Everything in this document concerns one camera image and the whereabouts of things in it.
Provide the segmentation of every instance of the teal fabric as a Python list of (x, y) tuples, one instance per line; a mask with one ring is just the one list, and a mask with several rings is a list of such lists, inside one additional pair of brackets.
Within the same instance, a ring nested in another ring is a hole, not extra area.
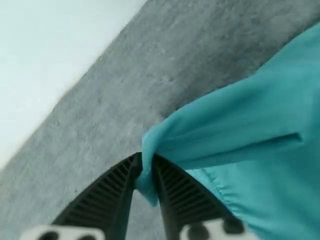
[(320, 24), (254, 75), (145, 134), (136, 184), (153, 204), (155, 153), (200, 181), (264, 240), (320, 239)]

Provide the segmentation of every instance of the gray floor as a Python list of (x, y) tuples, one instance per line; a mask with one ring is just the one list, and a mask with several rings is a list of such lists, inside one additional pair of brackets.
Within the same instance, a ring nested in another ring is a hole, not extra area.
[[(319, 17), (319, 0), (148, 1), (1, 174), (1, 239), (50, 223), (152, 125), (253, 73)], [(159, 209), (135, 194), (126, 239), (164, 238)]]

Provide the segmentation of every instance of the gray carpet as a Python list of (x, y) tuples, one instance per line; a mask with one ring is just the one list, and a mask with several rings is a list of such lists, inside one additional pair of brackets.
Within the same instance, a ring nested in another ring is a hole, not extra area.
[[(148, 1), (1, 173), (0, 238), (50, 223), (152, 125), (254, 73), (319, 16), (319, 0)], [(165, 239), (138, 193), (126, 239)]]

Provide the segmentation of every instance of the teal cloth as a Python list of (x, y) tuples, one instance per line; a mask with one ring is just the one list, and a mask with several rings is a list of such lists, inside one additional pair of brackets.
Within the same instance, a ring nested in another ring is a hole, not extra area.
[(153, 204), (155, 153), (185, 169), (264, 240), (320, 239), (320, 23), (254, 75), (174, 112), (142, 141), (136, 185)]

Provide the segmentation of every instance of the white wall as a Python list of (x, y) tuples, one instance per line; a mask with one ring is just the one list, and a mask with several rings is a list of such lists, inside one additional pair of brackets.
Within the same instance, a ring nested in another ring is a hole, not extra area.
[(0, 169), (146, 0), (0, 0)]

